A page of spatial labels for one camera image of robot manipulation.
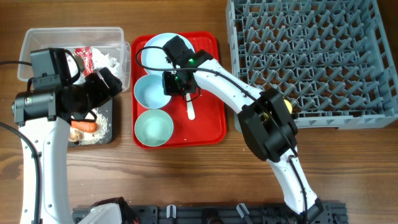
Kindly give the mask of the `brown food scrap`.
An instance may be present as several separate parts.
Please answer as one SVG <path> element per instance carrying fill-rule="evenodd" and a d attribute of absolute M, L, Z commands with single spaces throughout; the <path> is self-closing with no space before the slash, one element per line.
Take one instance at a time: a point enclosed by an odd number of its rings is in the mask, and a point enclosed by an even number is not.
<path fill-rule="evenodd" d="M 79 143 L 84 138 L 84 134 L 79 130 L 74 130 L 70 133 L 68 140 L 72 143 Z"/>

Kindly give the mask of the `white tissue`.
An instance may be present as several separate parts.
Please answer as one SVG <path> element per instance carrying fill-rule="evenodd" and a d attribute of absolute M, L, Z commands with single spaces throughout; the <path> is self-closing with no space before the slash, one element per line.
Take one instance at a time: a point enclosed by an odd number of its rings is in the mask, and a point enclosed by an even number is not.
<path fill-rule="evenodd" d="M 100 50 L 96 48 L 91 49 L 93 71 L 98 72 L 102 68 L 107 68 L 115 77 L 120 78 L 121 74 L 119 69 L 121 68 L 120 63 L 116 58 L 111 57 L 109 54 L 102 54 Z"/>

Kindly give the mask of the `light green bowl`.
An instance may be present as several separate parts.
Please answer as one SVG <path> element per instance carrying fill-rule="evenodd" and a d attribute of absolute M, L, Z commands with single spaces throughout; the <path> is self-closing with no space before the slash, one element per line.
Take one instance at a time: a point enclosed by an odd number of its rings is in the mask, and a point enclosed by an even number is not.
<path fill-rule="evenodd" d="M 145 146 L 157 147 L 165 144 L 174 132 L 171 116 L 162 110 L 147 110 L 136 120 L 134 133 Z"/>

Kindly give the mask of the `orange carrot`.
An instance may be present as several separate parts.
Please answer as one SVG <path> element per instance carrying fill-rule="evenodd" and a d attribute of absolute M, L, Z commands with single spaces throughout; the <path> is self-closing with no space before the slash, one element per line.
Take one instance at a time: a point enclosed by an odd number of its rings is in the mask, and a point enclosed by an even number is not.
<path fill-rule="evenodd" d="M 98 129 L 96 123 L 86 121 L 72 121 L 71 127 L 86 133 L 94 133 Z"/>

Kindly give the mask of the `white plastic spoon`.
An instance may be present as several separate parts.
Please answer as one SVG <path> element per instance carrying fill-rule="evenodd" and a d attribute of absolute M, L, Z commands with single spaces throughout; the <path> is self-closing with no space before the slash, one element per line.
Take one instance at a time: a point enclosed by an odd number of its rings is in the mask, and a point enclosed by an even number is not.
<path fill-rule="evenodd" d="M 192 99 L 189 93 L 186 94 L 186 101 L 187 101 L 187 115 L 189 120 L 195 119 L 195 110 L 193 108 Z"/>

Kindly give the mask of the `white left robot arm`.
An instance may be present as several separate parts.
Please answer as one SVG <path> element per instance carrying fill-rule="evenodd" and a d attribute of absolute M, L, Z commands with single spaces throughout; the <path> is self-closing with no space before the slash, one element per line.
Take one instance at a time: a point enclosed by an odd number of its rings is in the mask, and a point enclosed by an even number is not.
<path fill-rule="evenodd" d="M 74 222 L 67 183 L 71 116 L 102 106 L 121 90 L 121 81 L 102 68 L 82 85 L 54 83 L 17 94 L 12 110 L 24 163 L 21 223 Z"/>

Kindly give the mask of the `light blue plate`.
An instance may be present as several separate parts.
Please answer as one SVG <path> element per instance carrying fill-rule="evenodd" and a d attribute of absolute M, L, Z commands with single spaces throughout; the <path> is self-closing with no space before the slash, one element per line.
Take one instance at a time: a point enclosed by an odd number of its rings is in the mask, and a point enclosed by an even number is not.
<path fill-rule="evenodd" d="M 156 35 L 145 44 L 145 47 L 148 46 L 163 47 L 170 39 L 172 39 L 175 36 L 179 36 L 189 49 L 195 50 L 193 45 L 190 43 L 190 41 L 187 38 L 183 37 L 180 34 L 175 34 L 175 33 L 163 33 Z M 172 68 L 172 64 L 168 63 L 166 60 L 166 54 L 164 53 L 163 50 L 160 49 L 155 49 L 155 48 L 145 49 L 139 54 L 139 59 L 141 60 L 141 64 L 146 67 Z"/>

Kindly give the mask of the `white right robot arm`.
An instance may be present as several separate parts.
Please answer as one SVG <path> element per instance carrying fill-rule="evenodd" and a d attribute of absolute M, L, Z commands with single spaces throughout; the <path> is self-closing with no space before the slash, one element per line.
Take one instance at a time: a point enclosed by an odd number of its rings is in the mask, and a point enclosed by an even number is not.
<path fill-rule="evenodd" d="M 270 164 L 282 188 L 285 204 L 302 223 L 311 223 L 323 211 L 308 184 L 297 154 L 298 128 L 282 95 L 270 88 L 250 86 L 227 70 L 208 52 L 164 50 L 175 72 L 178 89 L 193 85 L 217 96 L 238 116 L 246 145 Z"/>

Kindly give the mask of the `yellow plastic cup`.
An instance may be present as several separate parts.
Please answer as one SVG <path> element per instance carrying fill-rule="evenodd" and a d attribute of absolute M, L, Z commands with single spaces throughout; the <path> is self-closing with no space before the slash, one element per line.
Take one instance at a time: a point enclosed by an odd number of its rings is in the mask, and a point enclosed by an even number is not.
<path fill-rule="evenodd" d="M 291 102 L 289 100 L 284 99 L 284 103 L 285 103 L 289 113 L 292 114 L 293 113 L 293 106 L 292 106 Z M 263 113 L 263 117 L 265 119 L 269 119 L 269 116 L 267 115 L 267 113 Z"/>

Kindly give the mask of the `red snack wrapper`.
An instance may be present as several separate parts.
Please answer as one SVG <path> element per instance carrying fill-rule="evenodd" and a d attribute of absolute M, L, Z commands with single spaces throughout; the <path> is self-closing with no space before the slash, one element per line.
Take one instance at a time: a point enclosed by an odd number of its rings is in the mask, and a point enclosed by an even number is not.
<path fill-rule="evenodd" d="M 92 61 L 92 50 L 91 47 L 80 47 L 76 48 L 74 54 L 79 56 L 83 60 L 85 70 L 82 72 L 83 76 L 86 77 L 93 73 L 93 61 Z"/>

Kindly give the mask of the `light blue bowl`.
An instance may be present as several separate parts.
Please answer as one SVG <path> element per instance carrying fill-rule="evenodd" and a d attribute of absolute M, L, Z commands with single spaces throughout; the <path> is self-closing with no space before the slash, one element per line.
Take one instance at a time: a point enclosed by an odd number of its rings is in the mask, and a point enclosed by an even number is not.
<path fill-rule="evenodd" d="M 159 75 L 144 75 L 134 85 L 134 97 L 145 109 L 160 109 L 171 101 L 164 93 L 163 79 Z"/>

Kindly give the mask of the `white rice pile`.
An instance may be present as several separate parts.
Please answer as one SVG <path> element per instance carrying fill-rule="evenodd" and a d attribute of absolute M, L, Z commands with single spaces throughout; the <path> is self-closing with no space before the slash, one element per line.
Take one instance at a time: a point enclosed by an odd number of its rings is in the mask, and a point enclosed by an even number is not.
<path fill-rule="evenodd" d="M 83 132 L 83 139 L 80 141 L 80 145 L 102 144 L 107 140 L 106 135 L 109 133 L 108 117 L 99 108 L 93 109 L 93 112 L 97 115 L 97 130 L 93 133 Z"/>

